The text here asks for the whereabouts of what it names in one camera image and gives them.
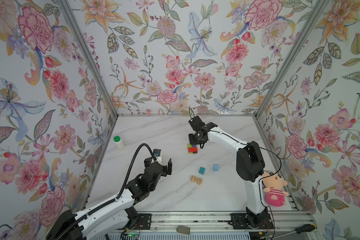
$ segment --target black mounting plate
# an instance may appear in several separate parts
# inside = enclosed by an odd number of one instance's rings
[[[150,230],[152,214],[139,214],[137,221],[140,221],[141,230]]]
[[[255,226],[248,226],[248,221],[245,218],[246,214],[230,214],[231,216],[231,225],[233,226],[233,229],[273,229],[273,222],[271,219],[271,216],[267,214],[264,218],[264,220]]]

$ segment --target screwdriver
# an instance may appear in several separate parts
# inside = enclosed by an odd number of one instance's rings
[[[273,239],[276,239],[276,238],[279,238],[279,237],[284,237],[284,236],[292,234],[292,233],[300,234],[302,232],[312,232],[315,229],[316,229],[316,227],[313,224],[304,224],[301,227],[295,228],[295,231],[293,231],[293,232],[286,233],[286,234],[274,237]]]

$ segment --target screwdriver handle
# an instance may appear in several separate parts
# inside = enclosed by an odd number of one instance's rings
[[[301,227],[295,228],[297,234],[300,234],[302,232],[312,232],[315,229],[316,226],[313,224],[304,224]]]

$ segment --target green bottle cap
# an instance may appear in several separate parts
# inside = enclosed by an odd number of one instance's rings
[[[120,138],[119,136],[115,136],[115,137],[113,138],[113,141],[115,141],[115,142],[120,142],[120,141],[121,141],[121,138]]]

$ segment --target wallpapered wall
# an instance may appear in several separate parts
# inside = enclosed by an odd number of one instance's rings
[[[83,205],[114,119],[81,56],[55,2],[0,0],[0,240]]]
[[[360,240],[360,0],[327,5],[260,123],[325,239]]]
[[[121,114],[253,113],[313,0],[70,1]]]

